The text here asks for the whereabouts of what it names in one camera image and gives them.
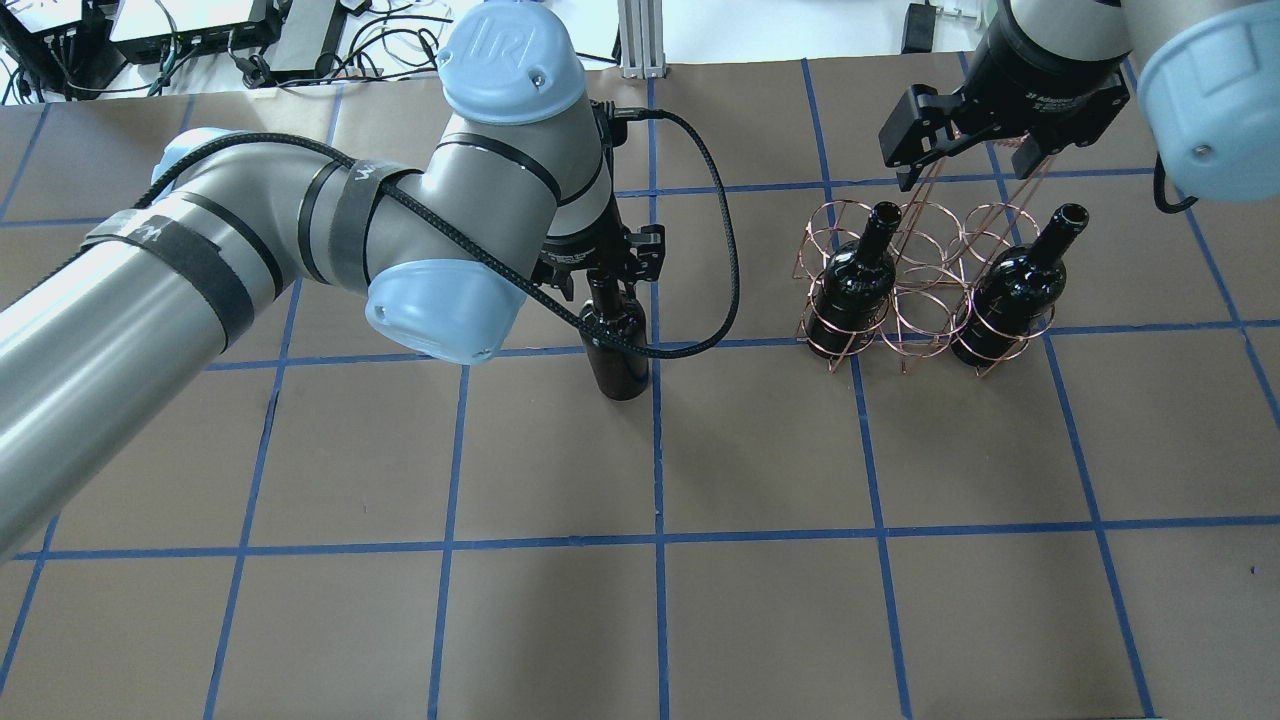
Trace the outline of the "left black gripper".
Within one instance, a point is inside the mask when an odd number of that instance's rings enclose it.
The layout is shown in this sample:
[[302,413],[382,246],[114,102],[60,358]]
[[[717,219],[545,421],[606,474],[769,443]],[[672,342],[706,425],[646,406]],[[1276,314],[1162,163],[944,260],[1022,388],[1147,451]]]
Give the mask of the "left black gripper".
[[534,266],[534,284],[548,284],[573,300],[573,272],[604,272],[628,286],[659,279],[666,260],[666,228],[644,225],[631,231],[621,217],[617,197],[609,197],[600,215],[582,229],[552,234]]

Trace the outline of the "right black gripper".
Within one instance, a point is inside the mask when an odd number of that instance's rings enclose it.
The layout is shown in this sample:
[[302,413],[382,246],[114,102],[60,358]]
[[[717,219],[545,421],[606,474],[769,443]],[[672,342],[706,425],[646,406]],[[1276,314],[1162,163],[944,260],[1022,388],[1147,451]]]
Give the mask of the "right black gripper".
[[963,83],[951,94],[911,85],[879,129],[900,191],[924,170],[987,141],[1020,138],[1012,170],[1029,179],[1070,145],[1100,140],[1130,101],[1119,59],[1078,60],[1033,40],[1015,20],[986,31]]

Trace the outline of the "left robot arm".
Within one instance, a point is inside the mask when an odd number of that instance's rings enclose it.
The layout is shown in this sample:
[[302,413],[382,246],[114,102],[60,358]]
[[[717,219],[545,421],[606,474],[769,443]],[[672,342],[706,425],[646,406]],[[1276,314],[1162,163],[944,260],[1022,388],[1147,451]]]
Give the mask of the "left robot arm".
[[488,361],[556,245],[616,229],[603,105],[561,18],[486,1],[438,58],[452,115],[422,170],[283,133],[192,129],[152,186],[3,311],[3,559],[297,281],[379,334]]

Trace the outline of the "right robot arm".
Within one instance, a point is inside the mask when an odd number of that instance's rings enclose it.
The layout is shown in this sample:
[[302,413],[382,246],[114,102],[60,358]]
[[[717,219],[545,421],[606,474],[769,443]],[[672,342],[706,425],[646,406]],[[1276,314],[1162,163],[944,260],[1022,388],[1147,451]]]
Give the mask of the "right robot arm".
[[1135,99],[1153,136],[1155,197],[1254,202],[1277,195],[1279,5],[1275,1],[1001,1],[963,83],[913,85],[878,133],[909,191],[927,167],[1016,138],[1033,176],[1096,143]]

